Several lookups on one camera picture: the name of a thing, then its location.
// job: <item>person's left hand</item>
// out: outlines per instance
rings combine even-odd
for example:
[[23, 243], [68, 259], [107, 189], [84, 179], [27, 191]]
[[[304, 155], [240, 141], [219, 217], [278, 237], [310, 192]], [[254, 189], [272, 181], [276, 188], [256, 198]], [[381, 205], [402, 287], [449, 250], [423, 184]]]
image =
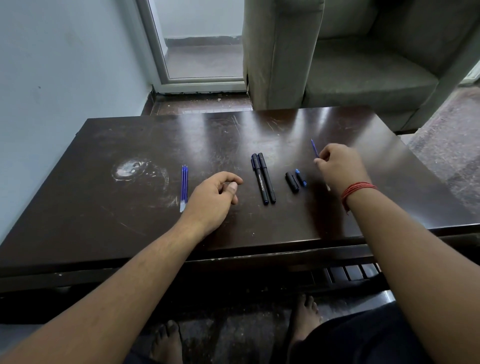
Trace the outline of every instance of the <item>person's left hand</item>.
[[179, 224], [188, 229], [199, 229], [203, 239], [225, 220], [230, 205], [238, 203], [239, 200], [235, 194], [237, 185], [242, 183], [242, 178], [225, 171], [206, 179], [193, 191], [182, 212]]

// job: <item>foot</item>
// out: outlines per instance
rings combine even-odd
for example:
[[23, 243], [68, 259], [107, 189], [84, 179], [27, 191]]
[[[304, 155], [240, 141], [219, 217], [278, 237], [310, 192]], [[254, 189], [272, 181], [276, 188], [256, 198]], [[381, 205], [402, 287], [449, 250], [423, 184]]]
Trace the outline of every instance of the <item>foot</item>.
[[170, 320], [167, 326], [160, 326], [149, 356], [164, 364], [182, 364], [180, 332], [175, 321]]
[[292, 340], [288, 346], [288, 352], [293, 344], [303, 341], [307, 336], [322, 323], [322, 317], [318, 313], [317, 304], [312, 296], [302, 294], [297, 300], [297, 306], [292, 312]]

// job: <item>red thread bracelet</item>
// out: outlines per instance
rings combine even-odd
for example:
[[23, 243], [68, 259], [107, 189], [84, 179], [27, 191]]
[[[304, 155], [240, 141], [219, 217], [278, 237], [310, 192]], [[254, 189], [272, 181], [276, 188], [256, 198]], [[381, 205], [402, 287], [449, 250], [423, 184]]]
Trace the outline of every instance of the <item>red thread bracelet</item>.
[[347, 197], [350, 196], [352, 193], [355, 191], [361, 190], [362, 188], [374, 188], [375, 190], [378, 190], [377, 186], [368, 183], [368, 182], [357, 182], [354, 184], [351, 184], [350, 186], [347, 187], [345, 191], [343, 191], [340, 200], [342, 201], [343, 208], [345, 211], [348, 213], [350, 211], [350, 208], [347, 205]]

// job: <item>table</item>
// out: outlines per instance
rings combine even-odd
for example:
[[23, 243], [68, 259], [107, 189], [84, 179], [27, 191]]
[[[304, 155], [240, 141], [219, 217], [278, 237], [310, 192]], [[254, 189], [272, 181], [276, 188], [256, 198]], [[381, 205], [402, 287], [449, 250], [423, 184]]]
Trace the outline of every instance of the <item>table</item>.
[[[311, 138], [319, 151], [332, 142], [357, 148], [380, 191], [438, 236], [480, 232], [368, 107], [88, 119], [0, 246], [0, 291], [111, 274], [179, 218], [182, 164], [189, 166], [189, 194], [221, 170], [244, 180], [239, 204], [199, 244], [190, 266], [371, 261], [352, 214], [313, 164]], [[262, 204], [252, 170], [250, 157], [259, 152], [274, 205]], [[285, 181], [295, 169], [308, 183], [298, 194]]]

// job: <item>sofa seat cushion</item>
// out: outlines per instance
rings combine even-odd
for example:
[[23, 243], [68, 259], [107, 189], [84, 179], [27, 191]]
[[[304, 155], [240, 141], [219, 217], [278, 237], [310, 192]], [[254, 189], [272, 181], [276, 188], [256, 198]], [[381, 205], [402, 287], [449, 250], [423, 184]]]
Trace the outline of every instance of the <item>sofa seat cushion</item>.
[[419, 108], [438, 79], [369, 37], [318, 40], [303, 107], [369, 105], [375, 112]]

